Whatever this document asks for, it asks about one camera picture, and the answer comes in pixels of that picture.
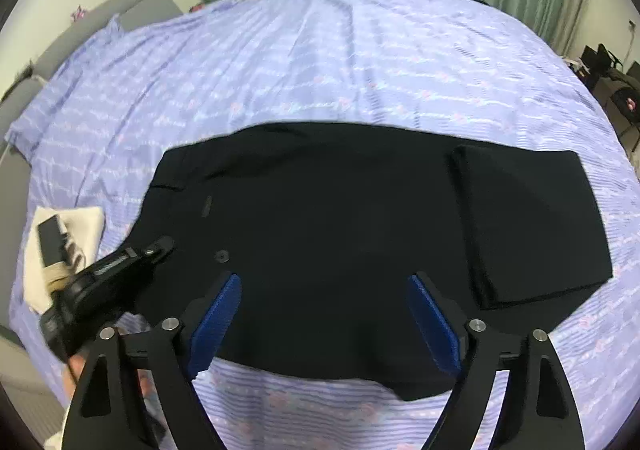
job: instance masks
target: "black trousers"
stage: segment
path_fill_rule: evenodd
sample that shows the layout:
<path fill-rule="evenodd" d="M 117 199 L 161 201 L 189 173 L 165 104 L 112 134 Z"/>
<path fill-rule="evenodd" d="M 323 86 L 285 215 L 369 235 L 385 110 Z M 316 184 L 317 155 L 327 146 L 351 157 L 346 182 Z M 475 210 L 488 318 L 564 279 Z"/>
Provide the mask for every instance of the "black trousers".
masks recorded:
<path fill-rule="evenodd" d="M 451 169 L 460 146 L 520 151 L 330 123 L 262 125 L 167 151 L 124 244 L 169 235 L 176 249 L 156 267 L 135 312 L 152 324 L 180 316 L 229 270 L 242 278 L 242 301 L 219 357 L 289 376 L 374 380 L 404 400 L 448 390 L 454 379 L 434 366 L 406 306 L 406 279 L 415 271 L 426 271 L 469 317 L 511 333 L 550 331 L 593 293 L 594 281 L 610 276 L 481 308 L 461 218 L 464 195 Z M 564 171 L 555 168 L 554 177 Z M 595 206 L 580 172 L 582 181 L 552 183 L 586 186 Z M 583 212 L 591 219 L 595 213 L 600 229 L 591 228 L 591 241 L 604 242 L 608 256 L 597 207 Z M 527 227 L 548 233 L 544 221 Z M 519 255 L 504 256 L 517 272 Z"/>

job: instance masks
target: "bed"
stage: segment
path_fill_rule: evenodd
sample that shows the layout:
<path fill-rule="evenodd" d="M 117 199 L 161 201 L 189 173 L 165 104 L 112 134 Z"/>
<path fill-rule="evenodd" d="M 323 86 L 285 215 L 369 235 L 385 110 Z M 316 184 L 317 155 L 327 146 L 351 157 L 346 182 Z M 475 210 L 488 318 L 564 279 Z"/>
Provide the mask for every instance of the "bed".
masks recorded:
<path fill-rule="evenodd" d="M 587 448 L 612 441 L 640 398 L 640 183 L 596 100 L 534 33 L 469 0 L 221 0 L 131 30 L 117 17 L 105 24 L 51 69 L 8 128 L 0 170 L 20 175 L 1 184 L 16 202 L 28 195 L 27 223 L 36 205 L 101 206 L 104 256 L 135 220 L 165 150 L 270 121 L 375 123 L 576 151 L 614 276 L 551 338 Z M 31 166 L 28 191 L 20 156 Z M 24 239 L 11 234 L 10 325 L 66 403 L 61 366 L 22 300 Z M 121 322 L 144 326 L 131 315 Z M 420 448 L 447 401 L 403 403 L 376 383 L 299 380 L 222 360 L 194 386 L 230 449 Z M 488 447 L 505 386 L 498 373 L 476 449 Z"/>

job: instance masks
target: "human hand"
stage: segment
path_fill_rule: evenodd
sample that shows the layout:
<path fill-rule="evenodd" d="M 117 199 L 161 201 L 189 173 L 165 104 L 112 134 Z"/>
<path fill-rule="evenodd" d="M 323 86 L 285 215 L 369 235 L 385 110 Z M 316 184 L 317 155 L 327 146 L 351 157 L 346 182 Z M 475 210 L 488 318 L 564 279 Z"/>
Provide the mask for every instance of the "human hand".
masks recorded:
<path fill-rule="evenodd" d="M 82 369 L 84 369 L 84 364 L 86 363 L 86 359 L 84 356 L 80 354 L 75 354 L 69 358 L 69 365 L 65 367 L 62 371 L 62 386 L 65 390 L 66 396 L 71 399 L 76 391 L 76 381 L 80 378 L 80 374 L 82 374 Z M 76 379 L 74 380 L 71 377 L 71 372 L 74 373 Z M 140 380 L 140 389 L 142 390 L 142 397 L 145 398 L 148 396 L 149 392 L 151 392 L 151 382 L 149 381 L 148 376 L 144 370 L 138 371 L 138 378 Z"/>

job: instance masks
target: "blue gripper pad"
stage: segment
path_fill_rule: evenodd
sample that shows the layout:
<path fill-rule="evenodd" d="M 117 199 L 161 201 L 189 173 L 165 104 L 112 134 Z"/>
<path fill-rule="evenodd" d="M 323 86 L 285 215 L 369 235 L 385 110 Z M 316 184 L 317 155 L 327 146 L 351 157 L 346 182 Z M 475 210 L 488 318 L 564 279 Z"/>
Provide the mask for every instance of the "blue gripper pad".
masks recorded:
<path fill-rule="evenodd" d="M 233 274 L 193 332 L 191 355 L 187 366 L 187 373 L 191 379 L 195 378 L 197 373 L 209 368 L 238 310 L 241 294 L 240 277 Z"/>
<path fill-rule="evenodd" d="M 409 277 L 407 302 L 436 366 L 458 375 L 462 370 L 458 337 L 417 275 Z"/>

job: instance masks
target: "folded white towel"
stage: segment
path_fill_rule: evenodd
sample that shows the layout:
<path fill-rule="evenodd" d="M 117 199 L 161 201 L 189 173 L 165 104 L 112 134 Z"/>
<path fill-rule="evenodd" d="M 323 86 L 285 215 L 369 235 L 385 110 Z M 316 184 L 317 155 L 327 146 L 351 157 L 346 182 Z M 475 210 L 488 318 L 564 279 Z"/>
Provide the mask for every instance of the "folded white towel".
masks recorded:
<path fill-rule="evenodd" d="M 67 250 L 70 252 L 70 260 L 75 273 L 94 263 L 104 228 L 104 214 L 99 207 L 76 208 L 74 210 L 54 210 L 41 207 L 36 209 L 24 248 L 22 288 L 24 289 L 25 302 L 39 314 L 43 314 L 49 309 L 52 303 L 44 278 L 38 225 L 54 215 L 59 216 L 69 234 Z"/>

